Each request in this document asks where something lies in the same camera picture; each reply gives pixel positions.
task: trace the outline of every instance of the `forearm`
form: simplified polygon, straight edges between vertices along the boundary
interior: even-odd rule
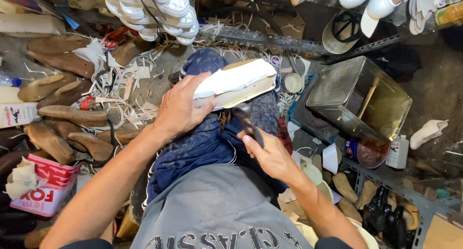
[[[55,249],[101,236],[147,162],[170,138],[155,127],[154,124],[148,125],[76,194],[43,240],[41,248]]]
[[[315,184],[301,170],[294,170],[294,178],[287,184],[297,197],[304,212],[313,223],[318,237],[337,237],[354,249],[366,249],[360,233],[331,201],[318,192]]]

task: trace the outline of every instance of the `navy blue pants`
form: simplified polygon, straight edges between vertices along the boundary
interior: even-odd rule
[[[187,75],[215,73],[226,65],[227,61],[216,51],[202,48],[188,57],[183,71]],[[275,91],[255,97],[250,103],[252,123],[277,136],[279,113]],[[246,153],[241,140],[237,139],[236,134],[243,130],[240,120],[234,116],[221,133],[218,114],[219,111],[210,113],[193,130],[177,136],[162,149],[148,173],[147,199],[142,204],[143,208],[179,177],[197,167],[214,163],[235,163],[251,168],[275,193],[284,192],[287,186],[266,175],[257,161]]]

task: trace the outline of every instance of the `person's left hand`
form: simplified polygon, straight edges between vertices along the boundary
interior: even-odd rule
[[[161,129],[168,138],[174,138],[200,124],[212,111],[215,102],[209,102],[199,109],[194,108],[194,91],[211,72],[199,75],[187,75],[172,89],[163,95],[161,110],[154,122],[155,128]]]

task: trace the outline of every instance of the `red and white box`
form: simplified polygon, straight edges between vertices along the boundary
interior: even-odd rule
[[[35,163],[39,183],[46,183],[11,201],[10,207],[41,216],[53,216],[77,181],[82,163],[75,166],[61,165],[31,154],[27,160]]]

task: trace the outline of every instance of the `sticker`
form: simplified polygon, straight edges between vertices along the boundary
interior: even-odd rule
[[[272,56],[272,58],[270,58],[270,63],[277,66],[280,64],[280,58],[278,56]]]

